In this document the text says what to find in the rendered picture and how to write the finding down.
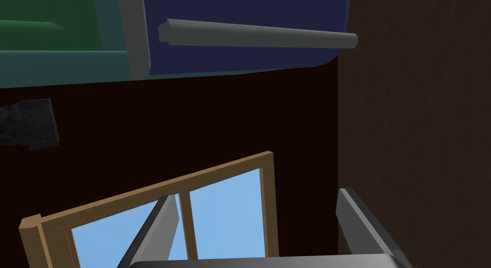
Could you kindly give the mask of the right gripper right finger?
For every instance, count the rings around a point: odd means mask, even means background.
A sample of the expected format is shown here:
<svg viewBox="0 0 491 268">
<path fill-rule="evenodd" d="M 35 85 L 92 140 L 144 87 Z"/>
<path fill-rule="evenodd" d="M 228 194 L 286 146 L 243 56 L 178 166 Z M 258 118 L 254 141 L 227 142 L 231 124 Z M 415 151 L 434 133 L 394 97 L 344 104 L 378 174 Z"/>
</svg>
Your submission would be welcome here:
<svg viewBox="0 0 491 268">
<path fill-rule="evenodd" d="M 386 254 L 401 268 L 414 268 L 400 247 L 351 188 L 340 188 L 336 217 L 354 255 Z"/>
</svg>

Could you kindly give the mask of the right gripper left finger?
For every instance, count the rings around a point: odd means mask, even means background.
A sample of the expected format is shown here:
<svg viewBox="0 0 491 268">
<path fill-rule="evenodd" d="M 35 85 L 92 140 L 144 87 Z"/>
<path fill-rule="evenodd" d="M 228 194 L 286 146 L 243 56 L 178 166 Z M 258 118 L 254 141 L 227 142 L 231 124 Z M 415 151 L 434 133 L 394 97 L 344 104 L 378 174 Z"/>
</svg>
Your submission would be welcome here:
<svg viewBox="0 0 491 268">
<path fill-rule="evenodd" d="M 145 261 L 167 261 L 178 223 L 175 196 L 161 196 L 117 268 L 136 268 L 136 263 Z"/>
</svg>

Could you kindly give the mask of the wooden framed window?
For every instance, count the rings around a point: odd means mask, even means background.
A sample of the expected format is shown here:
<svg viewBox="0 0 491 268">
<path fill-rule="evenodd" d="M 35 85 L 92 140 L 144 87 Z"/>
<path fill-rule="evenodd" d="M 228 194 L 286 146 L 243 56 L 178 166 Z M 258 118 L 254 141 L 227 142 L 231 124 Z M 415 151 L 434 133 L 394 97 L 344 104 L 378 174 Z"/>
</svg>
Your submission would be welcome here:
<svg viewBox="0 0 491 268">
<path fill-rule="evenodd" d="M 23 218 L 30 268 L 117 268 L 161 196 L 179 223 L 168 260 L 279 255 L 270 151 L 60 213 Z"/>
</svg>

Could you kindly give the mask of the dark grey block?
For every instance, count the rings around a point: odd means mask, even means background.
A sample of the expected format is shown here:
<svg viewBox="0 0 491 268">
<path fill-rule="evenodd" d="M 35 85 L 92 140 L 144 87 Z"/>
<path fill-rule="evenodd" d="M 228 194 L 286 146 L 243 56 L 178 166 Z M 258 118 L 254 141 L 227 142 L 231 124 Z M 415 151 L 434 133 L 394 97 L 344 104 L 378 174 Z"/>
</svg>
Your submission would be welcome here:
<svg viewBox="0 0 491 268">
<path fill-rule="evenodd" d="M 59 134 L 49 98 L 19 101 L 0 107 L 0 145 L 30 150 L 56 147 Z"/>
</svg>

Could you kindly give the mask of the teal appliance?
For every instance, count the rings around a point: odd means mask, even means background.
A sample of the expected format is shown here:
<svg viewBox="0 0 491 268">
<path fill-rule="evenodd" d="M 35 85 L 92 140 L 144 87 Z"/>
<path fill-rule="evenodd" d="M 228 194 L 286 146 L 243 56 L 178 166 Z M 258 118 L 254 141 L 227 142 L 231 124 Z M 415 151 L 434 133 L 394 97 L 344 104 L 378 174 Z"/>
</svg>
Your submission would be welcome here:
<svg viewBox="0 0 491 268">
<path fill-rule="evenodd" d="M 0 89 L 130 78 L 118 0 L 0 0 Z"/>
</svg>

